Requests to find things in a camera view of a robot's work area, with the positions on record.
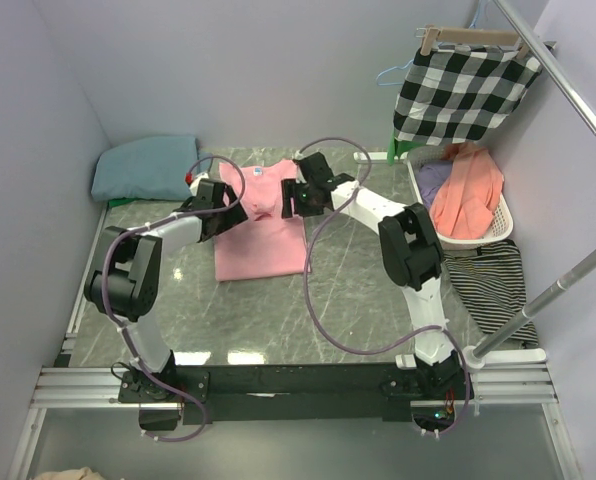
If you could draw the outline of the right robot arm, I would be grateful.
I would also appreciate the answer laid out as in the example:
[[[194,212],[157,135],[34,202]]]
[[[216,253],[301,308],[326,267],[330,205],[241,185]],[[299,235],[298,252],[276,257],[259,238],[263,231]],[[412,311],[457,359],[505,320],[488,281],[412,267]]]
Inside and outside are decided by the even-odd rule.
[[[442,397],[452,386],[445,367],[458,362],[459,357],[448,335],[440,293],[444,252],[426,208],[420,203],[405,205],[389,200],[348,174],[334,174],[320,152],[293,163],[302,179],[281,181],[281,216],[313,217],[330,210],[332,215],[346,215],[378,236],[383,268],[400,288],[414,328],[407,339],[414,341],[410,366],[422,369],[416,377],[418,390],[430,399]],[[374,353],[393,350],[407,339]]]

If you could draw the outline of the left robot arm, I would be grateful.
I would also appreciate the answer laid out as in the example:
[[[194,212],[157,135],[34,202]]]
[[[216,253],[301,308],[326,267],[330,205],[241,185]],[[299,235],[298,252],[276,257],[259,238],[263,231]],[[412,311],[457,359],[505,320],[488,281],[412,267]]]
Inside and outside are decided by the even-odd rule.
[[[178,388],[176,374],[167,370],[174,354],[153,311],[162,261],[244,223],[241,198],[240,190],[222,181],[202,179],[195,193],[167,217],[133,228],[110,226],[99,236],[83,294],[114,323],[132,364],[148,371],[142,389],[154,401],[171,399]]]

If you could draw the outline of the pink t-shirt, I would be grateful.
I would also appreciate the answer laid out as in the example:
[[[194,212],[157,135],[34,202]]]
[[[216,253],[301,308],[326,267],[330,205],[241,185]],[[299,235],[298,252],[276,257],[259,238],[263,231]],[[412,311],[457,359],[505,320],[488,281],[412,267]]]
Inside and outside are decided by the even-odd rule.
[[[227,163],[220,179],[243,193],[247,220],[214,239],[215,278],[219,282],[299,274],[306,260],[306,234],[300,217],[283,219],[281,182],[294,180],[297,166],[288,159],[237,173]]]

